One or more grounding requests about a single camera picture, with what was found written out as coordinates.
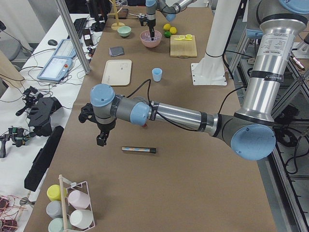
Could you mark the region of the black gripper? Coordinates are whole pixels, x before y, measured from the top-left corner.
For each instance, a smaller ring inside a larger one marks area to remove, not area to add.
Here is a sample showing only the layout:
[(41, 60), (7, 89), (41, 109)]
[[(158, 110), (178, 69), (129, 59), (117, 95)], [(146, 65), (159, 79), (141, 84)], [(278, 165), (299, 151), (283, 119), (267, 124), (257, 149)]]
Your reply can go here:
[(111, 130), (115, 128), (115, 125), (116, 125), (116, 119), (114, 119), (112, 122), (108, 124), (102, 124), (97, 122), (97, 126), (100, 130), (100, 134), (96, 137), (97, 145), (99, 146), (107, 145), (107, 139), (109, 137), (109, 133)]
[[(150, 35), (154, 35), (155, 34), (155, 29), (154, 29), (154, 25), (152, 24), (148, 24), (149, 27), (149, 33)], [(155, 37), (154, 36), (150, 36), (151, 41), (154, 41)]]

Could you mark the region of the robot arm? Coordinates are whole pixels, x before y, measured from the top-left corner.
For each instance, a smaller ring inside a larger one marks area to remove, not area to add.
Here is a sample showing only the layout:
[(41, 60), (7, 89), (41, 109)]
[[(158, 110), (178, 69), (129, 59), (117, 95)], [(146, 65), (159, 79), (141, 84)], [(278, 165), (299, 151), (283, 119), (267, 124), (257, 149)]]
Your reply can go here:
[(92, 87), (93, 117), (104, 137), (117, 119), (136, 125), (165, 120), (188, 131), (206, 132), (240, 157), (259, 160), (276, 144), (271, 115), (296, 35), (309, 20), (306, 0), (251, 0), (246, 34), (261, 40), (242, 106), (232, 116), (207, 114), (155, 101), (130, 99), (107, 84)]
[(179, 0), (172, 6), (168, 6), (165, 0), (146, 0), (146, 17), (147, 26), (150, 32), (150, 38), (153, 41), (155, 37), (156, 12), (159, 11), (166, 18), (167, 21), (172, 21), (176, 14), (185, 10), (188, 5), (196, 2), (195, 0)]

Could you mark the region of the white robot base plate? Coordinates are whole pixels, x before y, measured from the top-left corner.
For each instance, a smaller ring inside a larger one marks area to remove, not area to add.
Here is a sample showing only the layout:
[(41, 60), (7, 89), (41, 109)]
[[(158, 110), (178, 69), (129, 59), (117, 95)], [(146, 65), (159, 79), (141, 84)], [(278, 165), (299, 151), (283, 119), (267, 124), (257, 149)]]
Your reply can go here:
[(226, 86), (225, 69), (222, 62), (191, 63), (191, 76), (194, 86)]

